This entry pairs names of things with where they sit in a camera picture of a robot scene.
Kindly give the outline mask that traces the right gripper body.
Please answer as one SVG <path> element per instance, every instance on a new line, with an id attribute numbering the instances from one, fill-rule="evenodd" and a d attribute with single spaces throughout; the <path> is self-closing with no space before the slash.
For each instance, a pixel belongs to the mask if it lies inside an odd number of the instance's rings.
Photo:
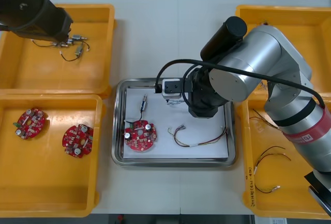
<path id="1" fill-rule="evenodd" d="M 218 112 L 220 100 L 209 97 L 189 97 L 189 113 L 196 118 L 211 118 Z"/>

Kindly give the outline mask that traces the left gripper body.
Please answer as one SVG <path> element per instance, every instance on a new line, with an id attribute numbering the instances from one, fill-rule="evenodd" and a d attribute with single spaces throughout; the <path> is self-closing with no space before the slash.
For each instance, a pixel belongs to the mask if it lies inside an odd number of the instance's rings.
<path id="1" fill-rule="evenodd" d="M 33 25 L 31 39 L 52 42 L 66 41 L 73 23 L 64 8 L 50 6 Z"/>

